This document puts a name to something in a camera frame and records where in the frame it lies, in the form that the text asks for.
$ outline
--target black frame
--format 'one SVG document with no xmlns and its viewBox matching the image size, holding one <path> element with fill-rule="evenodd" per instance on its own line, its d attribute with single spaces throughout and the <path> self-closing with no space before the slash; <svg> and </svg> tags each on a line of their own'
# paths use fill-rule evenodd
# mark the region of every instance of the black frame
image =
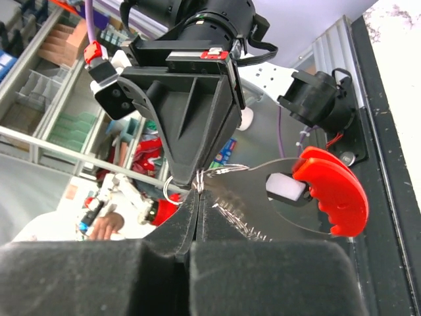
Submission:
<svg viewBox="0 0 421 316">
<path fill-rule="evenodd" d="M 351 33 L 366 94 L 360 114 L 369 153 L 353 168 L 371 208 L 354 246 L 361 288 L 371 315 L 421 315 L 420 209 L 363 17 Z"/>
</svg>

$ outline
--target white wall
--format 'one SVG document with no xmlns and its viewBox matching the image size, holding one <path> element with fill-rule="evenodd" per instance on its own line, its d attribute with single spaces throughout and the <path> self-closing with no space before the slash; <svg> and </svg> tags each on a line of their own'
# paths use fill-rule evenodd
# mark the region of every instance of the white wall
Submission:
<svg viewBox="0 0 421 316">
<path fill-rule="evenodd" d="M 412 186 L 420 203 L 421 1 L 379 0 L 364 17 Z"/>
<path fill-rule="evenodd" d="M 54 211 L 70 177 L 0 155 L 0 245 Z"/>
</svg>

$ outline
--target black foam pad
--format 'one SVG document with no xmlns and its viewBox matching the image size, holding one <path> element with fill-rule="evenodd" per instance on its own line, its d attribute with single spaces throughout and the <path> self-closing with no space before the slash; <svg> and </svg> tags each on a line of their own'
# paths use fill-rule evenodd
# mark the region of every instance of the black foam pad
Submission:
<svg viewBox="0 0 421 316">
<path fill-rule="evenodd" d="M 193 316 L 365 316 L 345 252 L 329 242 L 204 242 L 191 248 Z"/>
<path fill-rule="evenodd" d="M 242 233 L 214 207 L 215 198 L 211 191 L 201 194 L 199 217 L 197 219 L 197 241 L 246 240 Z"/>
<path fill-rule="evenodd" d="M 175 254 L 184 261 L 195 237 L 199 209 L 199 194 L 190 191 L 177 212 L 145 237 L 153 244 L 154 250 L 161 254 Z"/>
<path fill-rule="evenodd" d="M 174 258 L 141 240 L 0 248 L 2 316 L 172 315 Z"/>
</svg>

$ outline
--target white knob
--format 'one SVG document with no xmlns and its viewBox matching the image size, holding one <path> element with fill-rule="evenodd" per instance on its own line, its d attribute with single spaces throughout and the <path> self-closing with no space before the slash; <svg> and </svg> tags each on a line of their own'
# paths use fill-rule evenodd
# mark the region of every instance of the white knob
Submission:
<svg viewBox="0 0 421 316">
<path fill-rule="evenodd" d="M 241 110 L 241 125 L 237 129 L 241 131 L 248 129 L 253 121 L 254 115 L 253 110 L 249 107 Z"/>
</svg>

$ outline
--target scissor blade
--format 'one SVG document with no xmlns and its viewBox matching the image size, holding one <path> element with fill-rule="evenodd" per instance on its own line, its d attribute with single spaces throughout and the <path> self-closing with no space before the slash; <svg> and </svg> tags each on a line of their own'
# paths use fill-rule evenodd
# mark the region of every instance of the scissor blade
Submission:
<svg viewBox="0 0 421 316">
<path fill-rule="evenodd" d="M 328 239 L 285 219 L 272 208 L 266 192 L 271 174 L 292 175 L 304 159 L 278 159 L 247 169 L 220 168 L 205 173 L 205 189 L 214 196 L 213 208 L 251 240 Z"/>
</svg>

